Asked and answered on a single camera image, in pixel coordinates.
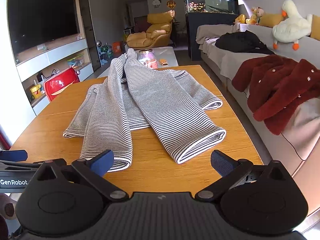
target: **jar with pink contents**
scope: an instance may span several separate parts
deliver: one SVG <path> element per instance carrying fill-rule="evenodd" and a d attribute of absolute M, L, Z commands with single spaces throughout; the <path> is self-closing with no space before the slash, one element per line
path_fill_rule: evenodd
<path fill-rule="evenodd" d="M 153 54 L 153 49 L 139 50 L 138 60 L 148 68 L 158 68 L 157 59 Z"/>

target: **yellow armchair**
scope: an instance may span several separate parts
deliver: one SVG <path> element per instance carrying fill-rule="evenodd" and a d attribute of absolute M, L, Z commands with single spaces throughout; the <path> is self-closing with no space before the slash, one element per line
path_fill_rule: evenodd
<path fill-rule="evenodd" d="M 152 25 L 147 32 L 133 33 L 127 38 L 127 45 L 133 49 L 151 49 L 168 46 L 172 31 L 174 11 L 148 14 L 148 22 Z"/>

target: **black and white striped fabric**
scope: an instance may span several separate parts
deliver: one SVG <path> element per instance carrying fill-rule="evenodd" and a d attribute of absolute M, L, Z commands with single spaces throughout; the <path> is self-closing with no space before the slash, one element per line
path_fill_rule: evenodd
<path fill-rule="evenodd" d="M 63 136 L 84 137 L 81 158 L 111 149 L 115 162 L 110 171 L 119 171 L 132 163 L 130 130 L 151 127 L 180 164 L 224 139 L 226 131 L 204 112 L 221 106 L 187 71 L 144 67 L 129 49 L 112 60 L 103 84 L 89 88 Z"/>

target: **aquarium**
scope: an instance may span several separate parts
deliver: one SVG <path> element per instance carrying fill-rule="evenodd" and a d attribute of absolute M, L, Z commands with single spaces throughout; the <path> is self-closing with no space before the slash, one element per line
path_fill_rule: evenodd
<path fill-rule="evenodd" d="M 239 14 L 238 0 L 185 0 L 186 13 Z"/>

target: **television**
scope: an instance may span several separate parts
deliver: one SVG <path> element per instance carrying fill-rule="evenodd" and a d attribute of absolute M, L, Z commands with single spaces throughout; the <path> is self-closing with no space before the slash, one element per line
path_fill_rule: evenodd
<path fill-rule="evenodd" d="M 76 0 L 8 0 L 13 53 L 79 33 Z"/>

